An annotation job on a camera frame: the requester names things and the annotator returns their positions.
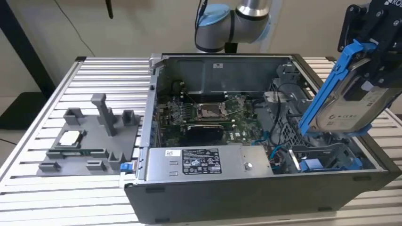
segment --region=beige wall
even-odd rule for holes
[[[370,0],[282,0],[269,51],[300,53],[305,57],[338,57],[346,8],[368,2]]]
[[[0,97],[39,91],[32,76],[0,30]]]
[[[194,52],[198,0],[113,0],[109,18],[105,0],[58,0],[98,57],[149,57],[153,52]],[[233,8],[239,0],[211,0]],[[77,56],[91,53],[79,40],[54,0],[10,0],[14,13],[57,82]],[[242,44],[241,52],[258,52]]]

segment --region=blue latch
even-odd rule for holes
[[[134,162],[125,162],[121,164],[121,172],[131,173],[134,169]]]

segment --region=aluminum extrusion table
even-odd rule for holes
[[[334,63],[325,57],[306,57],[325,80]],[[114,113],[133,109],[145,114],[149,91],[147,58],[91,58],[75,62],[47,105],[0,168],[0,225],[142,225],[129,203],[121,176],[36,176],[46,149],[65,125],[69,107],[97,114],[94,93],[107,93]],[[369,131],[374,140],[402,167],[402,122],[385,112]],[[137,146],[141,143],[141,130]],[[194,222],[189,225],[369,226],[402,225],[402,177],[376,192],[361,194],[337,212],[266,218]]]

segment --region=gray computer chassis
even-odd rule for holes
[[[150,63],[125,186],[142,223],[334,211],[401,175],[369,135],[301,135],[322,81],[298,54],[163,54]]]

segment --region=power supply label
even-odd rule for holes
[[[217,174],[222,173],[222,165],[218,148],[183,150],[183,173]]]

